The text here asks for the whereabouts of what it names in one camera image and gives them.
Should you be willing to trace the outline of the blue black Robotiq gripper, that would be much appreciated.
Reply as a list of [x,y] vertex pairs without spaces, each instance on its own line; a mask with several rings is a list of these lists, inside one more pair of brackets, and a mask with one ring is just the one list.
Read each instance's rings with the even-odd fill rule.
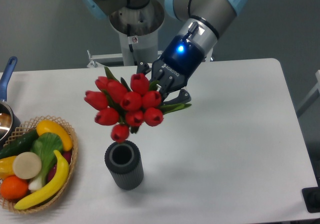
[[151,72],[151,81],[158,81],[160,94],[179,91],[176,98],[164,101],[163,105],[187,104],[191,101],[190,94],[182,89],[188,79],[198,68],[204,58],[204,50],[194,41],[177,35],[164,50],[160,58],[153,62],[152,68],[146,62],[137,65],[138,80]]

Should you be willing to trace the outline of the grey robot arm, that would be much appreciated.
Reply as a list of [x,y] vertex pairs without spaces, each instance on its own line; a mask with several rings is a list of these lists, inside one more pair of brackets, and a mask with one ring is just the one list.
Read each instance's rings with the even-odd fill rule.
[[[166,105],[188,103],[185,87],[191,75],[209,60],[219,38],[240,14],[247,0],[82,0],[98,19],[108,18],[118,33],[122,59],[150,73]],[[158,31],[165,15],[184,22],[167,48],[158,52]]]

